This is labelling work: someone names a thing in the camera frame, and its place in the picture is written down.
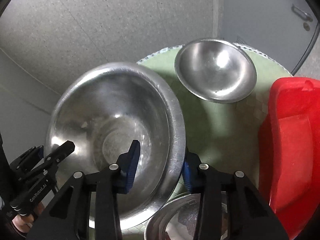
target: door frame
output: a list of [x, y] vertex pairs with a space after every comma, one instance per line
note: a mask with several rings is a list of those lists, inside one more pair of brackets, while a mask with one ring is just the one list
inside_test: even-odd
[[309, 56], [311, 50], [313, 49], [314, 44], [316, 43], [316, 40], [319, 36], [319, 32], [320, 32], [320, 24], [319, 22], [316, 25], [316, 29], [315, 32], [312, 36], [312, 39], [310, 41], [310, 44], [308, 45], [306, 51], [304, 52], [304, 54], [302, 55], [301, 59], [299, 60], [298, 64], [295, 66], [295, 68], [291, 71], [291, 74], [294, 76], [297, 71], [301, 68], [302, 64], [304, 63], [304, 61], [307, 59], [307, 57]]

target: green tablecloth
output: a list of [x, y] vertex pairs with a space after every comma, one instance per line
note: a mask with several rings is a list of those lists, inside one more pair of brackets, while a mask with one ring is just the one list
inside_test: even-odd
[[[268, 113], [269, 90], [276, 79], [291, 74], [267, 55], [236, 45], [252, 59], [257, 70], [257, 84], [250, 96], [232, 104], [204, 101], [180, 83], [174, 71], [174, 59], [181, 46], [162, 49], [138, 64], [157, 72], [176, 94], [184, 116], [188, 149], [219, 171], [243, 171], [258, 186], [258, 129]], [[172, 197], [183, 190], [180, 179]], [[144, 225], [123, 230], [123, 238], [143, 239]]]

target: metal bowl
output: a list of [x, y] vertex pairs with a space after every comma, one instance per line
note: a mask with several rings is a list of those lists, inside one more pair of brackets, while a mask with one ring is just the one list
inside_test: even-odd
[[[170, 201], [146, 225], [145, 240], [193, 240], [199, 213], [200, 194], [190, 194]], [[227, 197], [222, 192], [222, 236], [228, 236]]]
[[174, 68], [191, 93], [212, 102], [240, 101], [250, 95], [257, 82], [249, 56], [222, 40], [199, 39], [186, 44], [178, 52]]
[[[62, 95], [49, 126], [45, 154], [66, 140], [74, 153], [57, 172], [58, 187], [75, 171], [101, 171], [141, 144], [135, 181], [118, 195], [121, 229], [134, 227], [159, 210], [176, 186], [185, 154], [185, 126], [179, 102], [154, 71], [132, 63], [108, 63], [81, 76]], [[90, 221], [94, 227], [92, 194]]]

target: stainless steel bowl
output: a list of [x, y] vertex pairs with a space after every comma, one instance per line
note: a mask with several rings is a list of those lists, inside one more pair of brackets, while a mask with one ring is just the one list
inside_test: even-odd
[[[132, 63], [108, 63], [85, 73], [62, 95], [51, 118], [45, 154], [66, 140], [75, 151], [60, 165], [60, 188], [75, 171], [93, 173], [141, 144], [129, 194], [118, 195], [120, 226], [150, 218], [169, 198], [185, 154], [185, 127], [179, 102], [154, 71]], [[94, 221], [92, 196], [90, 225]]]
[[[163, 206], [146, 225], [145, 240], [193, 240], [199, 213], [200, 194], [186, 195]], [[222, 193], [222, 236], [228, 236], [228, 210]]]
[[257, 82], [249, 56], [222, 40], [199, 39], [186, 44], [178, 52], [174, 67], [191, 93], [212, 102], [237, 102], [250, 95]]

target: gray wall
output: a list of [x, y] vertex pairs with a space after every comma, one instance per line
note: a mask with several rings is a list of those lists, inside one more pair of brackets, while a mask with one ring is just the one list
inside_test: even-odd
[[30, 147], [44, 144], [59, 98], [0, 49], [0, 131], [9, 163]]
[[42, 83], [63, 93], [98, 65], [136, 62], [164, 47], [210, 37], [212, 31], [216, 35], [218, 3], [11, 0], [0, 17], [0, 47]]
[[[308, 12], [310, 31], [292, 12], [292, 4]], [[305, 0], [224, 0], [222, 38], [246, 43], [292, 71], [314, 36], [317, 20]]]

